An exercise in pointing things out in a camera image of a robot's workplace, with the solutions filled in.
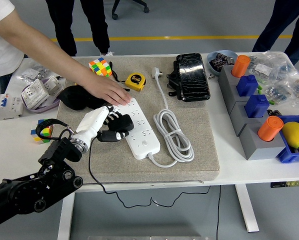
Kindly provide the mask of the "person's left hand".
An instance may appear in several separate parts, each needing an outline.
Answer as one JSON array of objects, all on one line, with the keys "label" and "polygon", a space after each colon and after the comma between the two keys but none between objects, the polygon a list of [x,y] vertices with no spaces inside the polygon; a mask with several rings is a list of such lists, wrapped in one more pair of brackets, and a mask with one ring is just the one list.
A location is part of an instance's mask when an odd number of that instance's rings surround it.
[{"label": "person's left hand", "polygon": [[103,99],[114,106],[124,106],[130,103],[132,99],[130,94],[116,82],[108,77],[99,76],[92,72],[88,72],[79,85],[94,97]]}]

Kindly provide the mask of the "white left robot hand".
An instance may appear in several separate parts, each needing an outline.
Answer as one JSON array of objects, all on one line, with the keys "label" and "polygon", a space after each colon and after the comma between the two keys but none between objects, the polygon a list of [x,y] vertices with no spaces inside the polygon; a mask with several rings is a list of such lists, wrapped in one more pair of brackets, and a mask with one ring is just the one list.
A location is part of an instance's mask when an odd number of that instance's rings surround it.
[{"label": "white left robot hand", "polygon": [[93,139],[100,142],[118,142],[134,128],[128,114],[121,114],[114,106],[102,106],[85,114],[70,141],[83,154]]}]

